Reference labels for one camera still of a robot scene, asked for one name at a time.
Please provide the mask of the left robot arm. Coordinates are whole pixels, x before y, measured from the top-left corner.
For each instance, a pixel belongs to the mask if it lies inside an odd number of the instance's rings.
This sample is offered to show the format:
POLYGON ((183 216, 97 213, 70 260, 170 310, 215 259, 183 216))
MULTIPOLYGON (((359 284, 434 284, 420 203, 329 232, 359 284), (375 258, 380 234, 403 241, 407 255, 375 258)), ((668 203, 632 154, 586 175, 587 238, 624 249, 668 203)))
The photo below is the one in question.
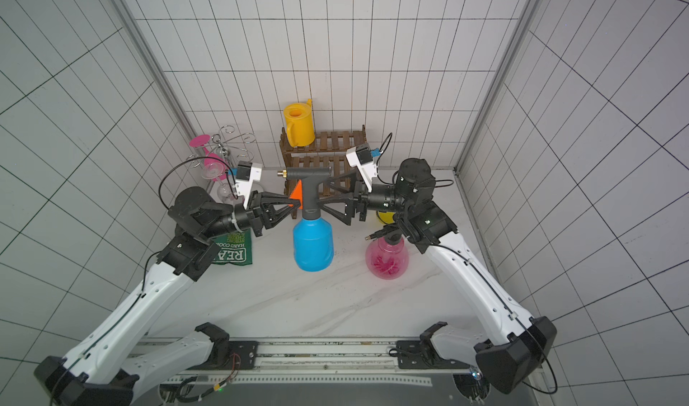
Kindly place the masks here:
POLYGON ((160 315, 212 265, 215 239, 274 228, 300 202, 254 192, 249 203, 217 203, 202 187, 182 191, 168 210, 176 236, 146 263, 141 283, 86 339, 64 357, 48 356, 34 375, 51 405, 129 405, 152 386, 188 368, 225 368, 238 362, 227 332, 211 323, 139 359, 130 352, 160 315))

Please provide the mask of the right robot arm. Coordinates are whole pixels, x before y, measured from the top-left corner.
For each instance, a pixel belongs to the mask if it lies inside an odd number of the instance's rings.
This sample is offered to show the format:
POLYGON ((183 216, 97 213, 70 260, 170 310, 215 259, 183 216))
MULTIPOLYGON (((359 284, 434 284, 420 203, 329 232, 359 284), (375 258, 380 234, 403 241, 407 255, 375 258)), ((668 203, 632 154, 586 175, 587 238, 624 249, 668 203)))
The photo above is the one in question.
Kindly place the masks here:
POLYGON ((326 188, 335 195, 320 199, 319 208, 344 224, 369 212, 392 214, 392 223, 369 235, 366 251, 371 267, 401 272, 405 244, 434 262, 453 282, 474 311, 480 332, 439 322, 420 336, 414 352, 396 347, 392 354, 422 361, 428 368, 457 361, 468 373, 455 378, 470 400, 482 400, 495 389, 511 393, 547 363, 557 330, 545 316, 534 317, 482 266, 457 225, 433 199, 437 180, 422 159, 404 160, 387 184, 375 184, 373 163, 353 160, 345 175, 328 178, 326 188))

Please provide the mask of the blue pump spray bottle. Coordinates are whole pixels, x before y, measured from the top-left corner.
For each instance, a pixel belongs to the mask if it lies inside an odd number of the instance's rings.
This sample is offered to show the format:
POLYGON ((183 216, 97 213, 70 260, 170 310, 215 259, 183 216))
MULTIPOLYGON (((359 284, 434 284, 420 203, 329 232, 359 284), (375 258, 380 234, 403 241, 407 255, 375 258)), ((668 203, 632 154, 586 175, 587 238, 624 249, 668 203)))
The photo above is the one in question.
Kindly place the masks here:
POLYGON ((332 263, 335 250, 332 226, 321 217, 319 185, 330 178, 331 170, 329 167, 288 167, 282 175, 301 185, 299 200, 303 214, 292 231, 295 262, 306 272, 323 271, 332 263))

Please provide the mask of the pink pump spray bottle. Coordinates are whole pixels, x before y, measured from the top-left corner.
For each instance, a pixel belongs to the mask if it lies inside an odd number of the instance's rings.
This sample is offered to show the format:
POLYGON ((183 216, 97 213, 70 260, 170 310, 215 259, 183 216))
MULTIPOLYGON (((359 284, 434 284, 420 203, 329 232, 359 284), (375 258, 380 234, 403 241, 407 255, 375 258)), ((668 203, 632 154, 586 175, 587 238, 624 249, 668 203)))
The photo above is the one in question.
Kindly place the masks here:
POLYGON ((382 280, 396 280, 409 266, 409 253, 400 233, 375 239, 366 249, 365 262, 369 271, 382 280))

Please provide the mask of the yellow plastic watering can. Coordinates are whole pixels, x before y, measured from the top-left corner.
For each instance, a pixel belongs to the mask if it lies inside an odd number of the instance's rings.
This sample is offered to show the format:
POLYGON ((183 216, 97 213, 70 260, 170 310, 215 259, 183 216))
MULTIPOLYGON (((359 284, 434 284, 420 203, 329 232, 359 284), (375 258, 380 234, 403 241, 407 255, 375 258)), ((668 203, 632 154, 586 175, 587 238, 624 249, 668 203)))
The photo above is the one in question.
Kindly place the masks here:
POLYGON ((315 141, 312 100, 294 103, 283 110, 285 135, 292 147, 306 147, 315 141))

